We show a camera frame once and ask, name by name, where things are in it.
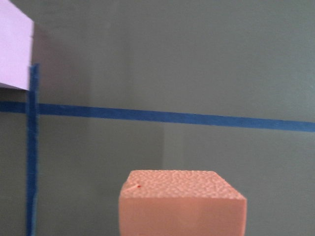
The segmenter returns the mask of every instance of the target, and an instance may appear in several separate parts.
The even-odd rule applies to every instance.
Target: pink cube
[[[0,87],[29,89],[33,21],[0,0]]]
[[[243,236],[247,200],[212,171],[132,171],[119,197],[121,236]]]

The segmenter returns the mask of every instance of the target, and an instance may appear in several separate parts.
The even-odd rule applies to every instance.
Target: blue line
[[[0,111],[18,110],[15,107],[22,106],[21,103],[6,103],[5,108]],[[226,117],[214,115],[200,115],[189,113],[174,112],[156,112],[115,108],[99,108],[99,107],[82,107],[55,104],[39,104],[39,113],[41,115],[70,116],[70,117],[86,117],[86,118],[107,118],[107,119],[126,119],[155,121],[168,123],[184,123],[184,124],[201,124],[216,125],[241,128],[256,129],[275,129],[275,130],[291,130],[303,132],[315,132],[314,122],[291,121],[280,119],[261,119],[261,118],[245,118],[245,117]]]
[[[30,90],[26,103],[27,115],[27,205],[26,205],[26,235],[34,236],[36,230],[37,203],[37,135],[38,135],[38,64],[31,67]]]

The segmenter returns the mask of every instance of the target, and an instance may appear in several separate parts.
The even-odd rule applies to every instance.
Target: vertical blue tape
[[[38,135],[38,79],[39,65],[30,68],[30,90],[26,103],[27,115],[27,205],[26,205],[26,235],[35,236],[36,203],[37,203],[37,135]]]

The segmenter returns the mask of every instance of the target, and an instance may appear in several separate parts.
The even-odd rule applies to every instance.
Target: blue tape
[[[30,90],[26,103],[27,115],[27,203],[26,203],[26,235],[34,236],[36,229],[37,204],[37,136],[38,136],[38,64],[30,68]]]
[[[0,111],[3,112],[22,112],[23,103],[0,102]],[[156,112],[115,108],[82,107],[55,104],[39,104],[41,115],[87,117],[87,118],[107,118],[107,119],[126,119],[141,121],[156,121],[184,124],[217,125],[241,128],[256,129],[275,129],[291,130],[302,132],[315,132],[314,122],[280,120],[280,119],[261,119],[245,117],[225,117],[214,115],[199,115],[189,113]]]

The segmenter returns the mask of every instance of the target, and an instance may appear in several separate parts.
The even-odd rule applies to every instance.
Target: purple block
[[[0,87],[29,89],[33,21],[8,0],[0,0]]]

